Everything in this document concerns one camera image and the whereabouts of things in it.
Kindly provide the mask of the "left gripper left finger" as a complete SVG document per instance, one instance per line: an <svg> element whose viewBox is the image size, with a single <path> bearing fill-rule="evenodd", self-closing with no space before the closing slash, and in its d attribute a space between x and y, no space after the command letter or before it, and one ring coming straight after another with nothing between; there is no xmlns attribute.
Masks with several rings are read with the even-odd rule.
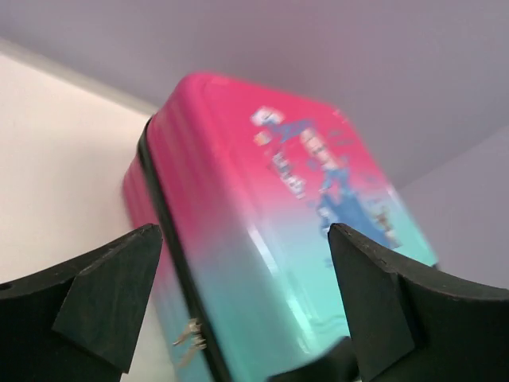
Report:
<svg viewBox="0 0 509 382"><path fill-rule="evenodd" d="M130 371L162 246L146 224L1 285L3 381L119 381Z"/></svg>

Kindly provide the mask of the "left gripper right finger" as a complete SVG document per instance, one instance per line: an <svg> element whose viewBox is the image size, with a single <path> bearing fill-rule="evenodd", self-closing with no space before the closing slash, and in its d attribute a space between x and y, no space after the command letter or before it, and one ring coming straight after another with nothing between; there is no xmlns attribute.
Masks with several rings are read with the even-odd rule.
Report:
<svg viewBox="0 0 509 382"><path fill-rule="evenodd" d="M346 224L328 233L364 381L505 381L508 292L444 273Z"/></svg>

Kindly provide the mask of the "pink and teal suitcase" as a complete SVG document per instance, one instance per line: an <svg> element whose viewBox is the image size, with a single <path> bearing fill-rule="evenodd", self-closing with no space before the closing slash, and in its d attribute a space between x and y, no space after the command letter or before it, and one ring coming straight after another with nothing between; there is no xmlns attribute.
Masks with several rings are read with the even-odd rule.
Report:
<svg viewBox="0 0 509 382"><path fill-rule="evenodd" d="M150 117L123 195L163 235L153 300L179 381L267 381L349 334L334 223L437 264L337 107L220 74L185 76Z"/></svg>

